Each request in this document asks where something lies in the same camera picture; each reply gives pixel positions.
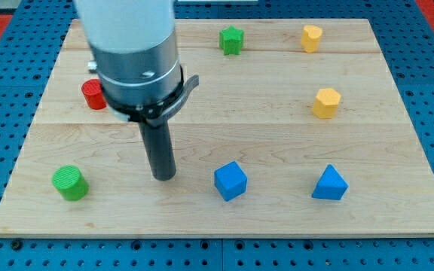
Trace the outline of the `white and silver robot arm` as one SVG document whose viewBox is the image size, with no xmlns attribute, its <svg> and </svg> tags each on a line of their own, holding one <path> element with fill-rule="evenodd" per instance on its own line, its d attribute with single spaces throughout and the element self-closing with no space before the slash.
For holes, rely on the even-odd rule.
<svg viewBox="0 0 434 271">
<path fill-rule="evenodd" d="M 75 0 L 108 105 L 125 121 L 159 127 L 185 104 L 173 0 Z"/>
</svg>

